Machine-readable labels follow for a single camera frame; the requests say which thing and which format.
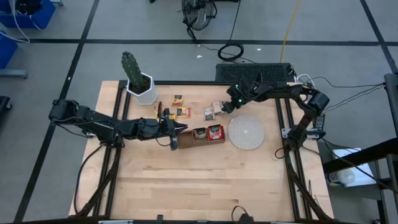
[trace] white hexagonal pot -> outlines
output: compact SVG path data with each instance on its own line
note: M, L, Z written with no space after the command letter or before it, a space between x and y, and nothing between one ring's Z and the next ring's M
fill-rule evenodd
M154 79L151 76L142 72L141 75L148 77L150 79L149 89L141 94L134 93L132 90L130 90L130 80L127 79L127 86L126 86L127 92L135 97L139 105L147 105L147 106L152 105L157 99L157 91L155 88Z

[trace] cactus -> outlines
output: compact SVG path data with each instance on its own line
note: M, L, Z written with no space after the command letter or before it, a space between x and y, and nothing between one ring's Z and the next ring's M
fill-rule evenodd
M122 55L122 65L123 69L127 74L132 86L139 90L141 93L146 90L144 80L139 70L137 60L134 58L133 54L130 52L123 52Z

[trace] white cable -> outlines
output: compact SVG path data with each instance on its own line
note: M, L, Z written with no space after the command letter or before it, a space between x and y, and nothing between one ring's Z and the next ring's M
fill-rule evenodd
M29 43L30 43L30 39L29 39L28 36L26 36L26 34L25 34L25 33L21 30L21 28L19 27L18 22L17 22L17 18L16 18L16 16L15 16L15 8L16 8L15 0L12 0L12 3L13 3L13 5L14 5L14 7L12 7L12 15L14 16L15 25L18 27L19 32L21 32L21 34L27 39L27 41L26 41L26 40L21 40L21 39L17 39L17 38L10 37L10 36L4 34L3 32L0 32L0 34L3 35L3 36L5 36L5 37L10 38L11 40L15 40L15 41L19 41L19 42L23 42L23 43L29 44ZM36 28L37 28L38 30L41 30L41 29L33 22L33 20L32 20L32 15L30 15L29 18L30 18L30 20L32 21L33 25L36 26Z
M312 78L311 78L309 75L307 75L307 74L301 74L301 75L299 75L299 76L296 78L296 82L297 82L297 80L299 80L299 78L302 77L302 76L305 76L305 77L309 78L310 81L311 81L311 83L312 83L312 87L313 87L314 89L316 89L315 84L314 84L314 82L312 81Z

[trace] electric fan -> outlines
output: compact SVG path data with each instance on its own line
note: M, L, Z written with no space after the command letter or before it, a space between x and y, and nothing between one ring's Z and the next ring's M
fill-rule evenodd
M217 8L213 0L182 0L183 23L187 25L187 32L196 40L193 30L203 30L216 17Z

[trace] yellow cable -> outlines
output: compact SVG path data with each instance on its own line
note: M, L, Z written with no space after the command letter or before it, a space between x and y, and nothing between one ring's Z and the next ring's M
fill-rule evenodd
M291 30L291 28L293 26L293 22L294 22L294 19L296 18L297 10L299 9L300 4L301 4L301 0L297 0L297 4L296 4L296 7L294 8L294 12L293 12L292 18L290 19L289 27L287 28L287 31L286 31L286 34L285 34L284 43L282 44L282 51L280 52L279 63L282 63L282 59L284 57L284 50L285 50L285 44L286 44L287 36L289 35L289 32L290 32L290 30Z

